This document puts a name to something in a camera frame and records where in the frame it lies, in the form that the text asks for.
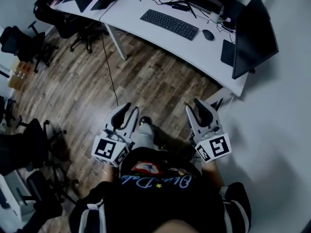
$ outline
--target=wooden floor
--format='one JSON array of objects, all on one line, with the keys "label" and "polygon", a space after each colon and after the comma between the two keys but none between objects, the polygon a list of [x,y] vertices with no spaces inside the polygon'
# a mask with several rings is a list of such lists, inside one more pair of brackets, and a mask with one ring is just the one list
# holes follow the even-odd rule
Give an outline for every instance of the wooden floor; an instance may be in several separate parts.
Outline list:
[{"label": "wooden floor", "polygon": [[[131,34],[120,33],[120,38],[129,56],[126,61],[111,38],[104,36],[119,105],[131,102],[139,107],[139,117],[151,117],[172,138],[185,141],[190,129],[184,103],[193,105],[194,98],[205,100],[220,89],[219,85],[149,42]],[[22,115],[25,122],[35,117],[41,123],[48,119],[54,130],[67,130],[64,140],[69,161],[63,167],[70,179],[80,181],[76,189],[84,197],[99,183],[102,164],[91,158],[91,147],[106,115],[116,107],[116,99],[100,36],[92,44],[92,54],[82,43],[70,52],[74,39],[61,39],[56,30],[48,35],[47,41],[59,50],[52,55],[49,68],[41,64],[39,73],[32,73],[23,90],[14,93],[14,115]],[[49,220],[41,232],[69,232],[68,211]]]}]

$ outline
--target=box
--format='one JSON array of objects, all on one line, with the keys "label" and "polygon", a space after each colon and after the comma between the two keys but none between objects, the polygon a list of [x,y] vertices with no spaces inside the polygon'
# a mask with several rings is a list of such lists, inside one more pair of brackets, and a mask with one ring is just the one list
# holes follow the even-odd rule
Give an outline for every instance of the box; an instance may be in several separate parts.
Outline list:
[{"label": "box", "polygon": [[20,91],[32,70],[33,65],[31,63],[19,61],[16,57],[12,64],[12,74],[9,78],[8,87]]}]

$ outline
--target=computer mouse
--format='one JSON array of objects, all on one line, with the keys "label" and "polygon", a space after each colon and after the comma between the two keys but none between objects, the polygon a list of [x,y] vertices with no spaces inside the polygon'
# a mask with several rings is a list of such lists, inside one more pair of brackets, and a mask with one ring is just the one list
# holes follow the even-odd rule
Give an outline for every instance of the computer mouse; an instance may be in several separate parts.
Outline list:
[{"label": "computer mouse", "polygon": [[213,39],[215,39],[215,36],[211,31],[203,29],[202,32],[206,40],[212,41]]}]

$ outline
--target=white wall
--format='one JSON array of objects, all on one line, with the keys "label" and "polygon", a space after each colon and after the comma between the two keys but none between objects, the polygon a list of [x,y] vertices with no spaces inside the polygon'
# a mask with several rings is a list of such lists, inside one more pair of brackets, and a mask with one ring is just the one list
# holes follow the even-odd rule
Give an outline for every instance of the white wall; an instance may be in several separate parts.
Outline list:
[{"label": "white wall", "polygon": [[233,154],[218,163],[226,183],[246,187],[252,233],[299,233],[311,218],[311,0],[266,5],[279,53],[231,103],[222,123]]},{"label": "white wall", "polygon": [[[0,35],[2,33],[3,27],[0,26]],[[6,74],[9,74],[14,59],[15,59],[14,55],[0,51],[0,70]],[[7,78],[0,75],[0,96],[3,96],[5,99],[9,99],[12,96],[13,91],[14,91],[13,89],[8,87]]]},{"label": "white wall", "polygon": [[[0,0],[0,25],[2,27],[18,26],[24,33],[34,35],[28,26],[36,20],[33,15],[34,3],[37,0]],[[50,25],[37,20],[36,28],[45,32]]]}]

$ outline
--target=desk leg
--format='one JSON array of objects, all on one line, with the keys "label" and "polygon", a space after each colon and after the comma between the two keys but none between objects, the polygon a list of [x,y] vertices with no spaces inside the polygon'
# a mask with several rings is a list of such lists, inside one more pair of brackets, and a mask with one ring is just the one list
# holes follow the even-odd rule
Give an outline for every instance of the desk leg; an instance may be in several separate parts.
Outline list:
[{"label": "desk leg", "polygon": [[208,99],[205,100],[208,104],[213,104],[218,102],[220,99],[223,99],[224,97],[231,94],[231,91],[229,91],[227,88],[221,88],[219,91],[214,93],[212,96],[210,96]]},{"label": "desk leg", "polygon": [[122,46],[122,44],[121,44],[121,42],[119,40],[119,37],[118,37],[118,35],[117,35],[116,31],[115,31],[115,27],[110,26],[110,25],[108,25],[106,23],[105,23],[105,26],[106,26],[109,34],[110,34],[110,37],[112,38],[112,40],[113,40],[117,50],[119,51],[119,54],[121,55],[121,58],[126,60],[127,59],[127,55],[126,55],[126,53],[124,51],[124,48],[123,48],[123,46]]}]

